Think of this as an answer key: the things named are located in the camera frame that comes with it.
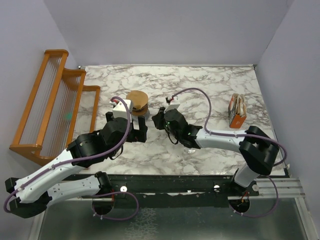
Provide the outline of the clear glass dripper cone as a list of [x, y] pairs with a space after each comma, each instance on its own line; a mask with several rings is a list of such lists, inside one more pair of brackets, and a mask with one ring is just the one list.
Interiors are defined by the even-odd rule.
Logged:
[[197, 151], [196, 148], [185, 148], [184, 150], [187, 154], [193, 154]]

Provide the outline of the orange coffee filter box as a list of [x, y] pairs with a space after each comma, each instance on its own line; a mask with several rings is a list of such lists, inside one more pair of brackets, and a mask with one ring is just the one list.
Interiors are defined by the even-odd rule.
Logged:
[[228, 105], [228, 123], [232, 129], [239, 129], [247, 118], [244, 94], [234, 93]]

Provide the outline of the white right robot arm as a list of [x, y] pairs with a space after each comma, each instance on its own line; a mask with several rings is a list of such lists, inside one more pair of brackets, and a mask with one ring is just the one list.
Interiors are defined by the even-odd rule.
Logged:
[[259, 176], [270, 175], [275, 164], [280, 146], [268, 137], [260, 128], [250, 126], [248, 130], [218, 131], [209, 133], [204, 127], [192, 125], [177, 109], [165, 110], [160, 107], [151, 117], [158, 130], [166, 131], [174, 137], [174, 144], [182, 144], [189, 149], [221, 149], [239, 153], [245, 165], [233, 175], [229, 189], [240, 196]]

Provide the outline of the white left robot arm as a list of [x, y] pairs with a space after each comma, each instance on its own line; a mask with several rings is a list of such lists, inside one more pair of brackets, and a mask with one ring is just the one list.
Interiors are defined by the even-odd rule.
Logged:
[[144, 116], [137, 118], [138, 129], [126, 117], [115, 117], [112, 112], [107, 112], [106, 118], [107, 123], [101, 130], [79, 135], [36, 172], [24, 178], [8, 178], [5, 188], [9, 196], [4, 201], [4, 211], [27, 219], [61, 201], [115, 194], [108, 175], [102, 171], [81, 180], [63, 181], [106, 159], [114, 160], [117, 153], [123, 152], [126, 142], [146, 142], [148, 128]]

